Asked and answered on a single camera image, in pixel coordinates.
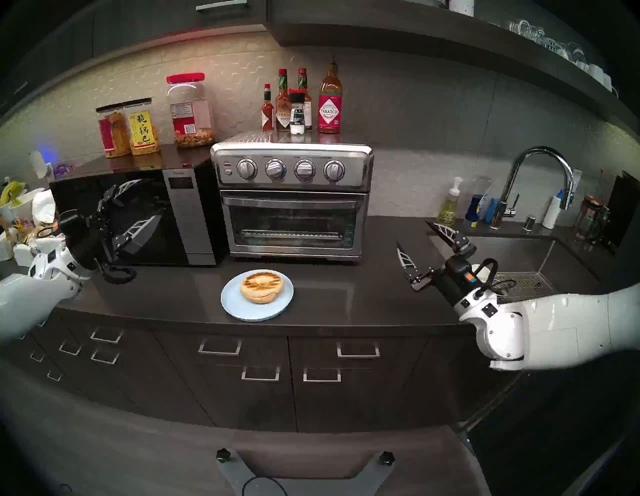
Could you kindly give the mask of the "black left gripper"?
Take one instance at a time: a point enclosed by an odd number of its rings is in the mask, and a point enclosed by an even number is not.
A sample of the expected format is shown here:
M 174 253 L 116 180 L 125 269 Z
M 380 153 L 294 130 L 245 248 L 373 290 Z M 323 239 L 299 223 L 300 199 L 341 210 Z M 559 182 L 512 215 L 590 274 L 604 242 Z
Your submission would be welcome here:
M 115 250 L 139 250 L 153 236 L 162 215 L 137 221 L 119 236 L 111 219 L 115 209 L 138 202 L 142 187 L 142 180 L 113 185 L 104 192 L 94 213 L 85 216 L 79 210 L 71 209 L 60 214 L 60 232 L 65 236 L 66 248 L 84 269 L 114 270 Z

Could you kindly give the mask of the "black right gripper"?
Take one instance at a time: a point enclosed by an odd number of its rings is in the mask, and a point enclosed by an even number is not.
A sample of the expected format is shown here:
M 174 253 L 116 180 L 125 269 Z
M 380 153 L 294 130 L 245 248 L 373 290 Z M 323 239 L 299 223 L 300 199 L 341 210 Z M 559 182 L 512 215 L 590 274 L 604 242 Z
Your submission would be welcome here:
M 441 223 L 426 224 L 456 255 L 447 258 L 439 268 L 429 267 L 422 271 L 401 244 L 397 243 L 397 256 L 405 278 L 415 292 L 432 284 L 451 307 L 458 304 L 469 307 L 471 300 L 478 300 L 489 289 L 488 281 L 482 282 L 472 272 L 471 264 L 464 257 L 474 255 L 476 245 L 453 227 Z

